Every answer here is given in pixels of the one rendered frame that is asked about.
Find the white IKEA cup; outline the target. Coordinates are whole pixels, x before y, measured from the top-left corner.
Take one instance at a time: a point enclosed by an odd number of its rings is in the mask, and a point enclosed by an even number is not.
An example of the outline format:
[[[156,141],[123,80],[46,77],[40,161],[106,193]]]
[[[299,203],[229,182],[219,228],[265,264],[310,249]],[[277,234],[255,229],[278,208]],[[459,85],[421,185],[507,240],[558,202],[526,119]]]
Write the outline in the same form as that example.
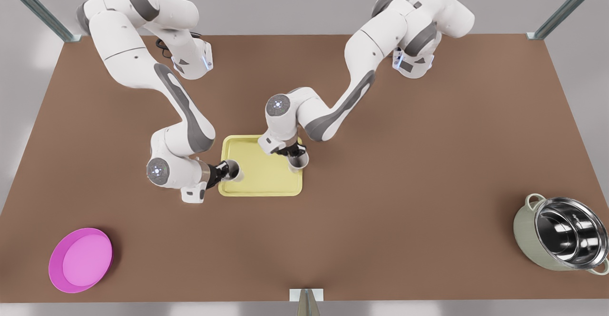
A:
[[[304,152],[302,155],[298,156],[287,156],[289,170],[292,173],[297,173],[303,170],[307,164],[309,163],[309,155],[307,152]]]
[[[225,160],[224,163],[226,164],[226,173],[223,178],[224,181],[241,182],[242,179],[244,179],[245,175],[237,161],[228,159]]]

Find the yellow rectangular tray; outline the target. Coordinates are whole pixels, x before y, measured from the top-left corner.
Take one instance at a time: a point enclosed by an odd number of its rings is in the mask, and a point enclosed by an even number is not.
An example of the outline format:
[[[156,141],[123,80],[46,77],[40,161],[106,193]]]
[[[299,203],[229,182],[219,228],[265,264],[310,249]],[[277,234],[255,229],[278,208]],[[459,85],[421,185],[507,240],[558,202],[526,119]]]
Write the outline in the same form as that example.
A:
[[[288,169],[287,160],[266,155],[257,143],[258,135],[231,135],[224,139],[222,160],[235,160],[244,174],[239,181],[220,182],[225,197],[292,197],[303,188],[302,172]]]

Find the pink round bowl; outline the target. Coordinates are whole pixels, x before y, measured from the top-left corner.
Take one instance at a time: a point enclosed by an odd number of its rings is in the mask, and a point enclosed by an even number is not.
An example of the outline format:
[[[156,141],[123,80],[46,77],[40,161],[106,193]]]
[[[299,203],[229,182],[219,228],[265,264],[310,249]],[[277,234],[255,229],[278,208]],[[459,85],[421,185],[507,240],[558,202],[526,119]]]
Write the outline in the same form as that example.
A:
[[[105,232],[81,228],[69,233],[49,259],[48,275],[61,292],[78,294],[96,285],[113,262],[113,245]]]

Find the pale green steel pot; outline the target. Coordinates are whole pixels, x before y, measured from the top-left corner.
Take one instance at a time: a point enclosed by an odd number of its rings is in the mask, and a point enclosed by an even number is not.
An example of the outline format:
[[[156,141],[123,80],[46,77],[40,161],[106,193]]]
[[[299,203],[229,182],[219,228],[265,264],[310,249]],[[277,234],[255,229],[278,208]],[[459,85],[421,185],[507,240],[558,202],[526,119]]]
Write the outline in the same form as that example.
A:
[[[580,201],[531,193],[516,212],[513,233],[522,253],[546,270],[609,275],[609,231]]]

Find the silver frame post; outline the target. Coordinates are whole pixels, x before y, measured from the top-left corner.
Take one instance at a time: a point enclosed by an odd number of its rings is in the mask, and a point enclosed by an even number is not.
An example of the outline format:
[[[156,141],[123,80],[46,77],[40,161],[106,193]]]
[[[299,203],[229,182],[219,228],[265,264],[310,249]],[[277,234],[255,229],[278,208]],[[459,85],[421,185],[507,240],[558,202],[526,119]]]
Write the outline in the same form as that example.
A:
[[[528,40],[544,40],[553,32],[565,19],[567,19],[576,8],[585,0],[566,0],[546,21],[534,32],[527,32]]]
[[[36,15],[50,30],[52,30],[63,42],[76,43],[81,41],[80,34],[72,34],[68,28],[55,17],[46,6],[39,0],[20,0],[30,11]]]
[[[321,316],[317,302],[324,301],[324,290],[322,288],[291,288],[289,301],[298,301],[296,316]]]

